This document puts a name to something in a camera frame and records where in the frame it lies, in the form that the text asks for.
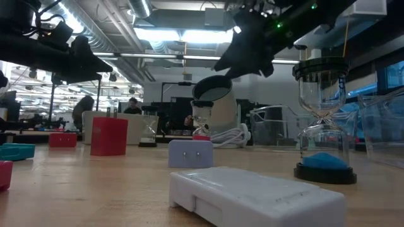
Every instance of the teal box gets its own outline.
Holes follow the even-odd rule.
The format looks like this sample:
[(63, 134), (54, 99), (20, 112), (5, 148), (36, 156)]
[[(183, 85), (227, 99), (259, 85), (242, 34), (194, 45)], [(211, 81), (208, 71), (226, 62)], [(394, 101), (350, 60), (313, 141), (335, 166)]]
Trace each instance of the teal box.
[(0, 146), (0, 160), (19, 161), (33, 158), (35, 154), (34, 144), (5, 143)]

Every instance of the hourglass base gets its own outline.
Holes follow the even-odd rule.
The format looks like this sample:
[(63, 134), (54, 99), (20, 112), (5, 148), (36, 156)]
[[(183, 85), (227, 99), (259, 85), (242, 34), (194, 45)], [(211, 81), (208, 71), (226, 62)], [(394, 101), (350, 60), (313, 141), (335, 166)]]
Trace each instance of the hourglass base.
[(327, 170), (304, 166), (302, 163), (296, 164), (294, 175), (296, 178), (311, 182), (345, 185), (356, 183), (357, 178), (351, 167), (346, 170)]
[(156, 148), (157, 143), (142, 143), (142, 142), (140, 142), (138, 146), (140, 148)]

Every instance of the clear plastic box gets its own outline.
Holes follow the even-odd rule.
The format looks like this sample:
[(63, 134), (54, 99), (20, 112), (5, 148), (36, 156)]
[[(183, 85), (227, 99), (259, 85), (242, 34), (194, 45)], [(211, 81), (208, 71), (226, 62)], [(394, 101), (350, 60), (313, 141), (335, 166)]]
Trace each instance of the clear plastic box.
[(250, 118), (255, 145), (296, 151), (300, 149), (298, 135), (314, 121), (312, 115), (298, 115), (285, 105), (251, 110)]
[(332, 120), (343, 130), (345, 130), (348, 137), (349, 150), (355, 151), (358, 111), (354, 110), (352, 112), (334, 113), (332, 116)]
[(404, 88), (384, 96), (359, 96), (367, 156), (404, 168)]
[[(314, 122), (312, 115), (296, 114), (286, 105), (273, 105), (250, 111), (254, 145), (274, 146), (274, 149), (300, 150), (299, 134)], [(332, 119), (346, 130), (350, 150), (355, 150), (358, 111), (339, 112)]]

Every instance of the workbench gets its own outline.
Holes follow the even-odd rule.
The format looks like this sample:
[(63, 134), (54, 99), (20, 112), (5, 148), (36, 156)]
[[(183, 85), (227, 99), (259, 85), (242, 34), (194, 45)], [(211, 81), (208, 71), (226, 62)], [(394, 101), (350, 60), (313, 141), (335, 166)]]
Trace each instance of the workbench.
[[(215, 150), (215, 166), (293, 178), (295, 151), (268, 148)], [(211, 226), (182, 208), (169, 208), (167, 145), (128, 146), (126, 156), (90, 156), (90, 147), (37, 146), (32, 160), (14, 163), (8, 191), (0, 194), (0, 226)], [(351, 155), (355, 185), (318, 184), (345, 194), (347, 226), (404, 226), (404, 170)]]

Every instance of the red box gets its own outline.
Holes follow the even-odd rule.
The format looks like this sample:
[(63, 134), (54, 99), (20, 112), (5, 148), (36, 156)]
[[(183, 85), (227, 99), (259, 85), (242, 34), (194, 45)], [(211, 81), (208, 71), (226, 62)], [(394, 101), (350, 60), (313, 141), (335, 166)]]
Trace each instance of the red box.
[(12, 161), (0, 161), (0, 192), (10, 188), (12, 172), (13, 172)]
[(91, 155), (112, 156), (126, 154), (128, 120), (94, 117)]
[(73, 148), (77, 144), (75, 133), (51, 133), (49, 135), (49, 147), (51, 148)]

